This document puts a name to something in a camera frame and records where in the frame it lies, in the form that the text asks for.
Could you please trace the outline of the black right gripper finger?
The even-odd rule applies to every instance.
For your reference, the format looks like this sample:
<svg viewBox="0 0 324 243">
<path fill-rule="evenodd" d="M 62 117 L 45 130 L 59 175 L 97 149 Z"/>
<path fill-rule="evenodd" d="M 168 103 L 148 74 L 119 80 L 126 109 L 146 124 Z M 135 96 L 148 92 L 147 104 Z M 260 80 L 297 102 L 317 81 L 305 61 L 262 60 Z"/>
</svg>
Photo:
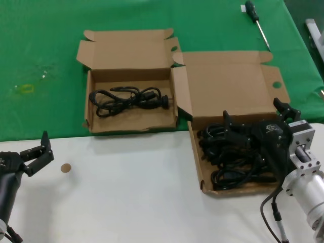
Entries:
<svg viewBox="0 0 324 243">
<path fill-rule="evenodd" d="M 223 111 L 224 138 L 240 147 L 251 147 L 251 126 L 234 124 L 226 110 Z"/>
<path fill-rule="evenodd" d="M 283 103 L 278 98 L 274 98 L 273 105 L 278 112 L 278 119 L 281 122 L 287 122 L 287 119 L 291 119 L 292 122 L 300 120 L 301 112 L 290 106 L 289 103 Z"/>
</svg>

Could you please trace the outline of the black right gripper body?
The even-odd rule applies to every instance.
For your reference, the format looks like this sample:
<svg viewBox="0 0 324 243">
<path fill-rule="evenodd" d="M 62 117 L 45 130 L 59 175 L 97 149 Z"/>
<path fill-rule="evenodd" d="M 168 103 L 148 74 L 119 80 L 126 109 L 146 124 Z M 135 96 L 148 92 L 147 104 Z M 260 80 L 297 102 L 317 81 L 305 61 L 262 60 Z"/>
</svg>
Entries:
<svg viewBox="0 0 324 243">
<path fill-rule="evenodd" d="M 251 135 L 258 145 L 260 155 L 282 183 L 288 173 L 288 124 L 282 118 L 264 119 L 251 125 Z"/>
</svg>

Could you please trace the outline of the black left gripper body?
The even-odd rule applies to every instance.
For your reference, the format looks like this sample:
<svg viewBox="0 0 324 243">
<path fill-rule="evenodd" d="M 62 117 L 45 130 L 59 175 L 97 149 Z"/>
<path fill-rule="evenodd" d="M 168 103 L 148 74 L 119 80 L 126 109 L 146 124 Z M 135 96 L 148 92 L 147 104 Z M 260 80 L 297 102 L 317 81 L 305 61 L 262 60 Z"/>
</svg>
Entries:
<svg viewBox="0 0 324 243">
<path fill-rule="evenodd" d="M 17 152 L 1 152 L 1 175 L 25 173 L 26 165 Z"/>
</svg>

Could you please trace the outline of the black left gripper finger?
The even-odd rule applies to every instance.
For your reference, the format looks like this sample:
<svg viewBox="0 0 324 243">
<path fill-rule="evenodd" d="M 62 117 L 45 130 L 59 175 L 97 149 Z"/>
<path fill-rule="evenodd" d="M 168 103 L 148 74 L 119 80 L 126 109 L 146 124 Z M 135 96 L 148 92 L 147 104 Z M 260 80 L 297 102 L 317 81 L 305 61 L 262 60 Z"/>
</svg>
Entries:
<svg viewBox="0 0 324 243">
<path fill-rule="evenodd" d="M 20 152 L 20 157 L 24 162 L 32 161 L 30 164 L 23 164 L 23 172 L 31 177 L 54 160 L 48 132 L 44 131 L 40 146 Z"/>
</svg>

